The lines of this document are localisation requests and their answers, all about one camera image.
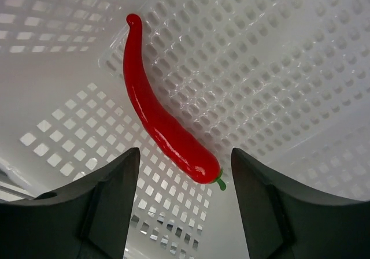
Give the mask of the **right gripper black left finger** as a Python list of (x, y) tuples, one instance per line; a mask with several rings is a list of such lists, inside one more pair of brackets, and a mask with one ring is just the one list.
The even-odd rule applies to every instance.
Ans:
[(140, 165), (130, 148), (34, 199), (1, 204), (1, 258), (123, 258)]

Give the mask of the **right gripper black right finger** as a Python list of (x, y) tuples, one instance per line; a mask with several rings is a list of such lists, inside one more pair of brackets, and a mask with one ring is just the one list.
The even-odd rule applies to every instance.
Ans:
[(232, 175), (250, 258), (369, 258), (369, 202), (302, 184), (245, 151)]

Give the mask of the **red chili pepper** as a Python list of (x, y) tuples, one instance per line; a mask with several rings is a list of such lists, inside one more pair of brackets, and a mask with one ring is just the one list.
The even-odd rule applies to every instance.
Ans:
[(123, 52), (123, 78), (129, 100), (144, 129), (164, 155), (193, 181), (216, 183), (220, 190), (226, 190), (217, 158), (166, 111), (150, 85), (142, 58), (141, 18), (131, 13), (126, 21), (129, 31)]

